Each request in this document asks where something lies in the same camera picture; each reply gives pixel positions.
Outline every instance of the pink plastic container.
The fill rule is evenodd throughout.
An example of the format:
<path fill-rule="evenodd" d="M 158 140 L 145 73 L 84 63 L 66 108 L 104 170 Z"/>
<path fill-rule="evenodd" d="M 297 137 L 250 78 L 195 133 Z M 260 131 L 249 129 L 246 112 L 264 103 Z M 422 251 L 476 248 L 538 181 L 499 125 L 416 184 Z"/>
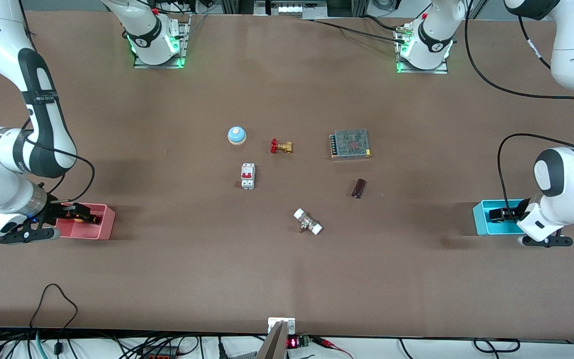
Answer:
<path fill-rule="evenodd" d="M 114 211 L 105 204 L 81 203 L 90 208 L 90 214 L 100 216 L 99 224 L 77 222 L 73 219 L 57 219 L 55 227 L 61 231 L 61 238 L 94 239 L 103 241 L 110 239 L 114 225 Z"/>

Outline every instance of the robotic arm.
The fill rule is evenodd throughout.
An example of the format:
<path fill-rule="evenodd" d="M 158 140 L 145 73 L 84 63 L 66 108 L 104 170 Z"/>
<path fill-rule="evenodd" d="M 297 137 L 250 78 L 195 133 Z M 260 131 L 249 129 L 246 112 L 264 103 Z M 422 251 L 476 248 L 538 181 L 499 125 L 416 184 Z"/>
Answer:
<path fill-rule="evenodd" d="M 426 18 L 405 27 L 412 29 L 400 56 L 414 67 L 432 70 L 440 66 L 453 45 L 453 35 L 466 15 L 465 0 L 432 0 Z"/>
<path fill-rule="evenodd" d="M 574 0 L 504 0 L 509 12 L 540 20 L 550 16 L 557 33 L 551 74 L 565 88 L 574 90 Z M 517 225 L 535 241 L 565 225 L 574 224 L 574 148 L 544 150 L 534 166 L 542 197 L 531 198 Z"/>
<path fill-rule="evenodd" d="M 77 153 L 48 66 L 34 50 L 24 24 L 18 2 L 0 0 L 0 74 L 21 91 L 33 127 L 0 127 L 0 236 L 38 214 L 48 202 L 46 192 L 25 174 L 60 177 L 75 158 L 51 149 Z"/>
<path fill-rule="evenodd" d="M 179 52 L 177 20 L 155 15 L 138 0 L 102 2 L 121 20 L 144 63 L 162 64 Z M 64 206 L 25 177 L 64 175 L 76 161 L 77 148 L 48 66 L 27 35 L 18 0 L 0 0 L 0 74 L 21 91 L 32 122 L 32 130 L 0 127 L 0 243 L 58 238 L 58 229 L 43 228 L 57 218 L 94 223 L 97 218 L 87 207 Z"/>
<path fill-rule="evenodd" d="M 144 0 L 101 0 L 119 18 L 134 53 L 146 64 L 162 64 L 180 52 L 178 20 L 152 13 Z"/>

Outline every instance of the white circuit breaker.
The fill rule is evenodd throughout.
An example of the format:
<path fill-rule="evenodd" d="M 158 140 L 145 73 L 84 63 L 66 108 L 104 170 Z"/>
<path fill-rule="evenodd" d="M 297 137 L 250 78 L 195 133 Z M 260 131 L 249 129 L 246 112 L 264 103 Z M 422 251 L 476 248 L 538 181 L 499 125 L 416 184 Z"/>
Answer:
<path fill-rule="evenodd" d="M 256 166 L 254 164 L 243 164 L 241 167 L 241 186 L 244 190 L 254 189 L 254 179 L 256 177 Z"/>

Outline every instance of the brown cylindrical capacitor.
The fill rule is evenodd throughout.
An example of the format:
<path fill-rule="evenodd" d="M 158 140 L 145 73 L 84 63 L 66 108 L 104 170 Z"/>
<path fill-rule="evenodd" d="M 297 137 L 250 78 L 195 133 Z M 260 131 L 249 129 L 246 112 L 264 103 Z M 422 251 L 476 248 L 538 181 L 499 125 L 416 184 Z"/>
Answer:
<path fill-rule="evenodd" d="M 351 193 L 351 197 L 353 198 L 362 197 L 362 191 L 365 189 L 366 184 L 367 182 L 364 179 L 358 178 L 358 181 L 356 182 L 356 187 L 353 189 L 353 193 Z"/>

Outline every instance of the blue bin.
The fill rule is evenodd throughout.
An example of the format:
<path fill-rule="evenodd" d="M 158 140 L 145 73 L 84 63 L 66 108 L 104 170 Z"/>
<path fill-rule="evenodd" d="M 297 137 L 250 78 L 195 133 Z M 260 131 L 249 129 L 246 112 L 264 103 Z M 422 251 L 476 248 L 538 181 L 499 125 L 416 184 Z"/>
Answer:
<path fill-rule="evenodd" d="M 517 207 L 521 199 L 509 199 L 508 205 L 511 208 Z M 488 212 L 492 209 L 503 208 L 506 203 L 503 199 L 485 199 L 473 207 L 473 218 L 475 219 L 475 229 L 480 236 L 507 236 L 520 235 L 524 232 L 517 227 L 512 220 L 502 223 L 494 223 L 488 219 Z"/>

